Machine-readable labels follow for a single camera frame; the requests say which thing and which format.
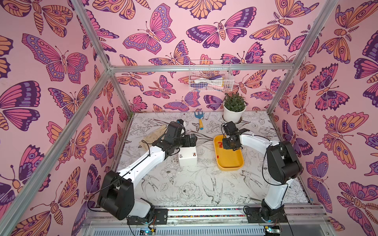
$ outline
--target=butterfly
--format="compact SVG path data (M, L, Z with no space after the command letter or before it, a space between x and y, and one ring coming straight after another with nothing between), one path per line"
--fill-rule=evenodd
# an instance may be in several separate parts
M112 159L114 157L114 147L116 146L117 141L117 134L114 133L109 141L108 144L96 144L95 146L91 147L89 154L94 157L95 160L100 160L100 165L103 167L106 163L106 160Z
M348 32L345 29L336 29L334 31L334 34L341 37L326 41L320 46L317 53L319 53L323 49L326 49L329 54L333 52L333 57L336 60L348 64L350 62L350 52L347 41L343 38L343 36L345 36L348 41L351 41L352 37L348 33L351 33L358 29L359 26L355 25L369 17L377 9L378 1L369 1L362 3L356 9L356 11L354 11L354 8L349 8L345 12L341 12L340 5L338 5L335 14L336 23L345 29L350 29L348 30Z
M118 141L121 140L122 135L123 135L123 131L124 131L124 129L122 129L122 128L119 126L119 124L117 124Z
M306 62L306 58L305 58L302 61L301 65L299 66L299 69L297 72L297 75L299 75L299 73L301 74L299 76L299 81L304 80L307 74L311 74L312 72L316 70L316 65L312 65L312 64L307 65L307 63L310 63L310 62Z
M249 7L245 8L234 15L232 15L226 23L223 25L221 22L218 23L218 27L213 25L198 25L190 28L186 31L189 38L201 43L204 48L209 47L219 47L219 36L222 40L226 40L226 34L231 42L235 43L240 37L244 37L247 34L247 30L238 27L248 28L256 15L256 8Z
M139 95L133 98L132 103L129 100L129 103L132 112L140 112L141 110L147 109L148 107L147 104L142 101L142 98Z
M98 109L96 106L93 107L94 113L97 116L97 124L100 126L101 132L105 132L105 130L108 130L110 132L111 124L113 124L113 115L114 115L114 108L110 110L109 107L106 109L106 112L104 110L104 107L102 107L102 112L100 109Z
M307 97L307 82L304 82L301 89L298 92L298 95L295 95L294 98L293 98L294 106L296 108L299 108L299 110L296 110L293 113L293 116L299 116L299 118L297 120L297 128L300 131L303 131L303 129L304 129L307 133L316 137L318 135L318 132L316 131L316 128L315 128L314 124L312 123L312 121L305 114L305 112L308 113L306 108L304 107L305 103L306 103L306 97Z
M188 111L189 106L191 107L197 107L200 105L198 99L200 98L200 92L199 91L192 91L187 93L184 99L181 99L181 101L177 102L169 102L165 104L163 107L165 109L171 109L171 110L180 110L180 111Z
M322 143L329 151L332 150L333 154L337 156L337 159L339 159L344 165L347 165L348 168L356 169L356 163L352 153L342 140L345 136L350 136L345 135L345 133L351 132L360 127L368 117L369 115L366 115L363 112L348 113L340 118L332 116L329 119L323 115L323 118L325 119L325 128L328 133L324 135L322 142L318 144L320 145Z
M155 103L152 104L153 105L153 111L155 112L165 112L163 111L163 108L161 108L160 106L156 105Z
M282 120L282 137L289 141L294 148L295 153L298 157L301 157L303 155L310 155L314 149L311 147L311 145L305 141L304 139L297 138L297 134L291 129L289 123L285 120Z
M86 55L74 52L66 57L65 54L60 53L62 55L60 57L52 46L30 34L22 35L22 43L33 52L34 59L47 65L46 69L51 81L63 81L64 74L68 73L71 82L80 83L80 72L85 71L85 66L88 64Z
M48 130L47 136L50 138L51 143L54 143L56 139L59 137L59 135L61 134L61 132L63 131L63 129L59 125L51 121L48 123L48 126L46 128ZM71 138L71 141L67 143L67 146L63 149L63 152L59 156L59 159L58 159L59 164L55 168L55 170L58 170L59 166L65 163L66 161L70 160L72 156L79 159L82 158L83 161L85 162L84 155L87 152L87 144L89 142L91 134L92 134L91 124L87 124L80 131L79 135L77 136L75 140L75 137L77 135L77 131L76 131L75 136Z
M81 206L76 219L74 221L71 236L76 236L81 227L83 226L83 222L87 217L87 207L92 208L96 205L92 199L95 197L94 193L100 190L100 182L101 182L101 176L98 175L98 170L94 164L91 164L89 166L88 174L87 174L87 184L86 184L86 190L87 194L84 192L84 198L85 202Z
M119 120L121 122L124 122L125 120L127 120L129 118L129 116L127 115L127 112L122 107L118 106L117 112L119 114Z
M143 92L144 95L147 95L147 96L154 96L156 98L160 98L160 97L163 97L165 99L168 99L169 96L171 93L175 94L176 93L176 90L173 89L173 85L171 83L168 82L167 78L163 75L160 76L160 86L157 82L153 82L155 84L156 87L150 87L150 89L155 89L155 90L150 90L150 91L146 91L146 92Z
M253 93L251 94L251 97L255 97L256 99L261 99L263 101L270 101L273 99L273 95L276 94L277 89L280 86L280 84L281 84L280 77L275 77L270 83L270 89L265 88L266 91Z
M262 45L258 42L255 42L254 44L252 44L252 46L247 51L247 54L245 55L245 59L244 59L245 51L243 51L242 57L239 55L239 53L236 53L240 59L230 54L222 54L222 57L221 57L221 60L223 60L222 64L262 63L262 56L264 55L265 51L264 49L261 48L261 46ZM232 71L232 74L234 76L239 73L240 73L239 70Z
M335 231L342 231L342 230L345 229L345 227L342 224L340 224L340 222L335 220L334 218L329 216L328 220L331 222L331 225L332 225L332 227L334 228Z
M99 42L100 42L103 50L109 51L109 52L117 52L114 48L112 48L111 46L104 43L106 41L104 38L117 39L117 38L119 38L119 36L110 32L109 30L100 29L100 24L97 22L96 18L93 16L93 13L90 10L86 10L86 11L87 11L87 15L89 17L89 20L91 21L92 26L93 26L94 30L96 31L96 35L99 39ZM83 49L86 49L89 45L92 47L92 42L89 39L87 31L85 30L83 24L81 23L79 16L77 16L77 19L78 19L80 26L81 26L81 29L83 30L83 33L84 33ZM93 59L96 60L96 57L97 57L97 52L93 48Z
M294 3L294 0L276 0L277 10L283 18L280 19L280 16L276 12L274 12L273 15L275 20L269 21L267 24L271 25L277 22L279 24L271 25L263 29L260 29L259 31L256 31L255 33L251 34L249 37L251 39L258 40L267 40L270 38L272 38L273 40L284 39L285 45L288 45L290 42L290 33L282 25L292 25L293 22L289 19L285 19L285 17L293 18L306 15L313 11L318 5L319 3L315 3L309 8L306 8L300 1Z
M311 178L307 179L308 188L316 193L318 201L323 204L325 211L332 213L331 197L324 186L324 180L328 177L322 179L328 170L327 154L320 152L319 156L314 157L313 162L306 162L306 170L311 175Z
M0 78L8 78L8 72L11 71L9 64L4 55L8 55L13 48L13 40L0 35Z
M41 88L36 81L24 81L8 88L0 96L0 128L8 130L7 119L18 129L27 131L32 121L38 120L39 112L22 106L37 107L41 97Z
M201 20L206 19L213 10L222 10L226 0L178 0L175 4L179 8L190 9L191 15Z
M48 230L50 228L50 224L51 224L52 214L54 214L55 221L58 224L63 225L63 213L59 209L59 206L67 208L67 207L71 207L73 204L76 203L79 197L79 189L77 188L77 185L79 183L79 178L80 178L80 167L77 167L71 173L70 177L65 183L57 202L55 202L55 199L56 199L55 197L55 199L49 205L46 205L46 204L37 205L37 206L45 205L45 206L51 207L51 209L19 222L16 225L13 232L11 233L11 235L13 236L15 235L47 235Z
M146 0L135 0L141 6L151 9ZM135 6L133 0L122 1L109 1L109 0L94 0L92 6L100 11L108 11L116 13L120 11L123 7L123 10L119 13L119 17L125 20L131 20L135 16Z
M205 103L208 104L206 107L211 108L213 111L217 110L218 108L223 109L223 99L213 95L205 95L203 96Z
M367 42L362 55L369 57L373 59L374 61L378 62L378 56L376 54L378 50L378 31L372 35L370 40ZM359 58L355 61L355 68L357 68L355 79L361 79L367 76L371 76L367 83L373 83L378 81L378 64L365 59L365 58ZM378 107L378 83L375 83L371 87L369 87L365 92L363 93L364 97L370 98L372 101L372 105Z
M15 0L2 0L0 1L0 5L11 15L25 17L30 13L32 4L35 11L34 22L40 35L42 35L43 31L43 17L41 16L41 14L43 14L47 24L56 35L60 37L66 36L67 29L63 25L67 25L72 20L72 11L59 5L48 5L41 7L39 2L40 1L35 0L32 4L30 0L21 0L21 2Z
M123 64L125 66L137 66L138 64L131 58L128 58L122 54L119 55L121 58ZM122 73L124 76L117 77L117 80L122 85L130 85L130 86L137 86L140 88L141 91L143 91L143 85L137 81L136 79L141 79L140 76L148 76L153 74L154 72L127 72Z
M17 192L19 193L23 186L37 169L39 163L43 160L44 154L39 152L39 148L35 146L29 145L26 150L24 151L19 166L19 177L16 179L13 165L11 165L13 171L13 179L8 179L2 175L1 178L5 180L12 181L12 186ZM46 178L43 185L40 187L38 191L42 191L43 189L48 187L48 183L50 182L49 176ZM3 217L4 213L12 204L13 200L15 199L15 194L12 187L8 184L0 183L0 219Z
M283 57L281 57L280 55L278 54L272 54L270 55L269 59L271 61L271 63L293 63L294 59L295 59L295 55L291 55L289 58L284 55L286 57L286 59L284 59Z
M348 207L347 213L350 218L360 224L366 235L375 236L374 228L369 219L363 213L363 209L369 218L376 222L374 215L368 210L376 210L375 203L362 203L362 201L372 201L378 198L378 186L370 184L364 186L357 182L351 182L350 187L347 183L339 183L339 187L345 192L341 192L342 196L337 196L337 200L343 207Z
M72 93L72 96L70 96L57 88L49 88L48 90L50 91L50 94L53 96L56 105L58 105L60 108L63 108L63 114L64 117L66 117L66 124L70 121L75 112L78 110L79 106L81 106L84 99L89 94L88 85L84 85L80 89L77 96L73 95Z
M336 109L340 105L345 105L345 103L349 100L349 96L345 93L330 90L332 84L336 82L336 80L331 84L331 81L336 75L338 68L338 64L331 64L329 67L322 68L319 76L316 76L310 86L311 90L320 90L316 95L322 95L320 98L315 102L315 107L318 110L326 110L328 107L336 111Z
M129 49L134 48L137 51L146 49L147 51L157 54L161 50L160 41L170 43L176 38L172 30L168 28L172 23L169 16L170 7L162 3L152 13L150 19L150 29L146 33L136 33L128 36L123 45Z

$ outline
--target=metal rail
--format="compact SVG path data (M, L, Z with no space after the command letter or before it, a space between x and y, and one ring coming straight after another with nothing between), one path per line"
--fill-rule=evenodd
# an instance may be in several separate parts
M321 9L318 17L314 21L314 25L312 26L311 30L309 31L305 41L303 42L301 48L299 49L299 52L297 53L295 59L294 59L294 67L289 70L285 76L285 78L282 80L281 85L278 87L278 90L276 94L274 95L274 98L272 102L270 103L270 106L268 108L268 114L271 114L274 110L274 108L277 106L278 101L281 99L282 95L284 94L287 86L291 82L291 80L294 78L295 73L297 72L298 68L300 67L302 61L304 60L307 52L310 50L312 44L314 43L316 37L320 33L321 29L323 28L324 24L326 23L328 17L333 12L333 9L336 7L338 0L327 0L324 4L323 8Z
M109 77L109 71L104 71L97 81L95 86L90 91L89 95L85 98L79 109L75 112L71 121L64 127L62 133L58 139L54 142L51 148L47 151L45 157L38 165L34 174L30 177L28 182L22 188L22 191L16 196L15 200L6 211L0 222L0 235L10 235L14 230L14 227L19 222L21 216L25 210L29 207L31 201L36 195L38 189L45 181L47 175L50 173L58 157L62 153L64 147L70 141L72 135L75 133L88 110L92 106L96 97L104 87L107 78Z

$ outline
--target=wire basket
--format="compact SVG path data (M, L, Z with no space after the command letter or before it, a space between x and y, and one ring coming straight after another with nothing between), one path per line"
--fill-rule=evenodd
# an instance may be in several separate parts
M234 75L230 65L204 65L204 60L193 60L198 65L189 66L189 91L232 91Z

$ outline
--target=table surface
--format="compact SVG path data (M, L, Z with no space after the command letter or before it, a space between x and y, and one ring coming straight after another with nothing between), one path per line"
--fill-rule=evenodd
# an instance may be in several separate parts
M198 128L198 119L193 112L187 113L137 113L132 125L118 170L138 159L145 150L139 141L171 121L183 119L189 125L186 134L194 133L197 140L197 165L181 167L178 154L168 157L152 169L135 188L135 198L145 198L158 206L232 205L259 204L268 192L269 184L262 178L263 155L250 147L244 147L244 166L236 171L219 170L214 152L215 136L222 134L222 112L205 112L203 130ZM237 124L253 133L279 140L265 111L247 111ZM264 177L269 181L267 163ZM295 179L287 190L284 203L308 202L300 183Z

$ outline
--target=bird drawing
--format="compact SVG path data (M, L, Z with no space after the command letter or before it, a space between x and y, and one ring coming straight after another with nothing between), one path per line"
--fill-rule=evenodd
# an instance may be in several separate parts
M147 188L147 185L149 184L152 189L154 190L154 192L156 192L156 190L158 190L158 187L152 182L152 179L156 179L157 181L159 181L157 178L153 177L152 175L149 175L149 174L146 174L142 180L142 190L144 192L144 195L148 198L148 195L146 194L146 188Z
M218 192L217 181L216 181L215 177L214 177L214 180L211 176L210 176L210 178L211 178L211 182L212 182L212 185L213 185L213 190L210 190L209 188L207 188L206 185L203 183L203 180L201 178L203 190L205 191L207 196L212 197L211 204L215 204L215 203L219 204L220 200L222 199L223 184L222 184L222 188L221 188L220 192Z
M262 184L261 184L259 181L255 180L255 179L253 178L253 176L257 176L257 177L259 177L259 176L256 175L256 174L254 174L254 173L252 173L252 172L246 171L246 170L242 170L242 172L240 173L240 175L241 175L241 176L244 176L244 182L245 182L245 184L248 186L248 188L249 188L254 194L256 194L257 196L260 196L259 194L257 194L257 193L254 191L254 189L255 189L255 186L258 186L258 187L261 188Z

